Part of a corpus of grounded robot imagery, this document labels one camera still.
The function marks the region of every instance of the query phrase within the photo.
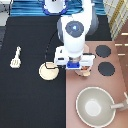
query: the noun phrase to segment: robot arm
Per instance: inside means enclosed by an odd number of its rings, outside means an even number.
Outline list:
[[[81,69],[82,66],[92,66],[95,55],[83,54],[85,35],[92,23],[91,0],[82,1],[83,12],[62,16],[58,23],[58,36],[64,46],[56,48],[54,63],[66,65],[66,69]]]

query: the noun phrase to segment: ceramic bowl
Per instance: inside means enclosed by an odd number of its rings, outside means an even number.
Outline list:
[[[88,87],[82,90],[76,100],[76,110],[80,119],[94,128],[108,126],[114,119],[116,110],[108,92],[99,87]]]

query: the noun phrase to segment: small plate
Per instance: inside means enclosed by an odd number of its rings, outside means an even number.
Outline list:
[[[47,68],[54,68],[57,67],[57,65],[55,65],[53,62],[46,62],[46,66]],[[42,64],[39,68],[39,74],[40,76],[44,79],[44,80],[53,80],[57,77],[58,73],[59,73],[59,69],[55,68],[55,69],[47,69],[45,67],[45,63]]]

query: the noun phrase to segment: black cloth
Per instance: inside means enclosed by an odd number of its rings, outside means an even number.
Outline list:
[[[101,62],[98,70],[103,76],[112,76],[115,73],[115,67],[110,62]]]
[[[86,41],[112,41],[107,16],[98,15],[98,20],[98,29],[93,35],[86,36]]]
[[[49,37],[59,17],[13,17],[7,20],[0,51],[0,128],[66,128],[66,71],[53,81],[39,75]],[[48,51],[62,45],[57,33]],[[11,59],[21,47],[21,67],[12,69]]]
[[[99,45],[96,47],[96,54],[102,58],[105,58],[111,54],[111,49],[106,45]]]

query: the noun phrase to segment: black stove burner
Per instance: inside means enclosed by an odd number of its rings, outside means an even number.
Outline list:
[[[115,72],[115,68],[110,62],[101,62],[98,70],[103,76],[112,76]]]
[[[106,45],[99,45],[96,48],[96,54],[102,58],[105,58],[111,54],[111,49]]]

